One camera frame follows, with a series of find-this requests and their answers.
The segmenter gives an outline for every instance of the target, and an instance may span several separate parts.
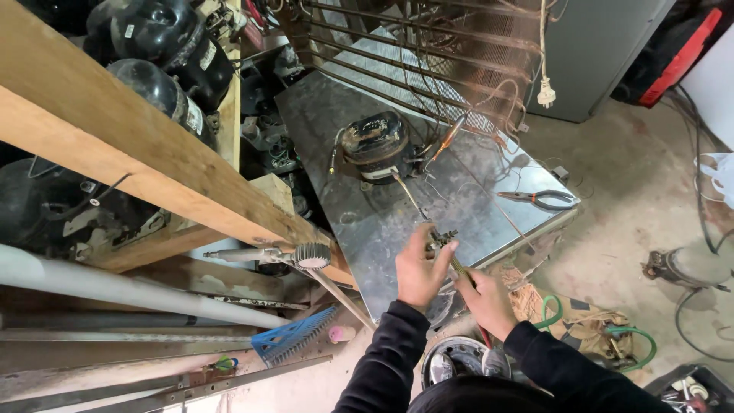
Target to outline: green hose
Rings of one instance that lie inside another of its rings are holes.
[[[558,312],[556,313],[556,315],[554,315],[553,317],[551,317],[550,320],[546,320],[545,319],[545,310],[548,309],[548,302],[551,300],[551,298],[553,300],[556,300],[556,304],[558,304]],[[543,308],[543,313],[542,313],[543,314],[543,321],[541,321],[540,323],[535,323],[535,324],[533,324],[533,326],[535,326],[535,328],[537,328],[539,330],[541,328],[545,328],[550,333],[551,332],[551,329],[548,326],[557,323],[558,320],[561,320],[561,317],[563,317],[563,306],[561,305],[561,300],[559,300],[559,298],[556,297],[555,295],[549,295],[548,297],[543,298],[543,304],[541,304],[541,305],[542,305],[542,308]]]
[[[558,304],[558,313],[550,318],[550,320],[545,319],[545,310],[548,309],[548,302],[553,299],[556,300],[556,304]],[[542,312],[542,321],[540,323],[535,323],[533,326],[537,329],[545,328],[548,330],[548,332],[551,332],[551,329],[548,328],[548,326],[555,324],[558,322],[558,320],[561,320],[561,317],[563,317],[563,306],[561,305],[561,300],[559,300],[558,297],[555,295],[549,295],[548,297],[543,298],[543,304],[542,304],[543,312]],[[650,341],[650,352],[648,353],[647,357],[645,357],[642,361],[635,364],[634,366],[626,367],[624,369],[621,369],[620,373],[626,373],[628,371],[637,370],[639,368],[642,368],[642,366],[649,363],[654,357],[655,354],[658,352],[658,345],[655,343],[655,339],[653,339],[653,336],[649,335],[645,331],[640,330],[636,327],[629,327],[629,326],[611,326],[606,328],[608,333],[637,333],[644,338],[648,339]]]
[[[650,341],[650,352],[648,353],[647,357],[645,357],[641,362],[635,364],[634,366],[630,366],[630,367],[621,369],[619,371],[620,373],[626,373],[628,371],[637,370],[639,368],[642,368],[642,366],[649,363],[650,360],[652,360],[653,357],[655,357],[655,353],[658,352],[658,345],[655,344],[655,340],[653,339],[653,336],[640,330],[639,328],[628,327],[628,326],[621,326],[621,327],[612,326],[612,327],[607,327],[606,330],[609,333],[626,333],[626,332],[637,333]]]

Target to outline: white power cord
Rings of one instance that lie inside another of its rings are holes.
[[[538,93],[538,103],[544,108],[553,106],[556,100],[556,91],[551,89],[551,79],[545,74],[545,0],[540,1],[540,59],[543,78],[540,79],[540,93]]]

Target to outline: hand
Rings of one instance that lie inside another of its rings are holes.
[[[479,270],[466,268],[476,282],[476,289],[464,276],[454,280],[454,286],[464,298],[474,319],[490,334],[504,341],[519,323],[509,303],[509,291],[499,277],[488,276]]]
[[[431,300],[446,279],[448,264],[459,242],[454,240],[441,248],[435,262],[426,258],[426,245],[432,241],[433,224],[422,223],[410,236],[403,251],[395,257],[398,276],[398,300],[426,313]]]

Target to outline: black sleeve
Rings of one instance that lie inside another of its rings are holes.
[[[341,393],[334,412],[405,412],[413,368],[426,348],[430,323],[418,310],[393,301]]]
[[[538,386],[553,393],[562,410],[673,412],[663,401],[583,354],[523,321],[507,336],[504,350]]]

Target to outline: black cable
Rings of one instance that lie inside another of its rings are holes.
[[[722,357],[714,356],[712,354],[706,353],[704,350],[701,350],[694,343],[692,343],[691,340],[688,339],[688,337],[686,337],[686,335],[683,333],[683,329],[680,327],[680,310],[683,309],[683,306],[686,305],[686,303],[688,302],[688,300],[691,299],[691,297],[696,295],[701,290],[703,290],[703,287],[698,287],[694,289],[693,291],[691,291],[690,294],[688,294],[687,297],[683,299],[683,301],[680,302],[680,304],[678,304],[678,308],[676,308],[675,310],[675,328],[678,330],[678,334],[680,334],[680,338],[682,338],[683,341],[688,343],[688,345],[690,345],[695,351],[698,351],[699,353],[703,354],[704,356],[710,357],[720,362],[734,363],[734,359],[724,359]]]
[[[731,236],[731,234],[734,234],[734,229],[731,229],[727,231],[724,236],[722,236],[721,240],[717,245],[713,244],[713,241],[711,240],[711,235],[708,233],[708,227],[706,226],[706,220],[705,220],[705,214],[703,212],[703,196],[701,195],[701,115],[698,112],[698,108],[696,107],[696,104],[693,102],[693,99],[688,94],[686,89],[683,88],[680,84],[678,85],[678,88],[681,92],[683,92],[683,95],[688,100],[688,104],[691,106],[691,109],[694,113],[694,122],[696,124],[696,175],[694,179],[696,180],[696,204],[698,208],[698,219],[701,223],[701,230],[703,231],[703,238],[706,241],[706,245],[708,245],[708,249],[711,250],[713,254],[719,255],[719,248],[724,244],[724,241]]]

